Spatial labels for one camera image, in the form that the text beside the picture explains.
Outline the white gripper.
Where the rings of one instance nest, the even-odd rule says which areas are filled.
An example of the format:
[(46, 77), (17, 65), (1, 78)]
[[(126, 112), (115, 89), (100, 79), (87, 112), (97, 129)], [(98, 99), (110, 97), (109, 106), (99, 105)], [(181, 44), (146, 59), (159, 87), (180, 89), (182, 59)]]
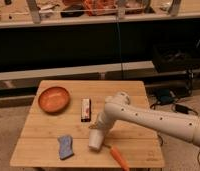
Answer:
[(100, 112), (95, 122), (95, 130), (106, 135), (114, 126), (114, 119), (104, 112)]

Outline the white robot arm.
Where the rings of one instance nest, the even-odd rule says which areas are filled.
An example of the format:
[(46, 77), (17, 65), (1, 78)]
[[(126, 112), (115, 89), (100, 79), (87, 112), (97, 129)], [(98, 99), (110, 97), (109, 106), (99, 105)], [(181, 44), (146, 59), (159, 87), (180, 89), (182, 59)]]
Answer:
[(89, 147), (100, 150), (107, 133), (117, 120), (135, 123), (200, 147), (200, 116), (183, 115), (134, 107), (127, 93), (105, 99), (103, 111), (90, 131)]

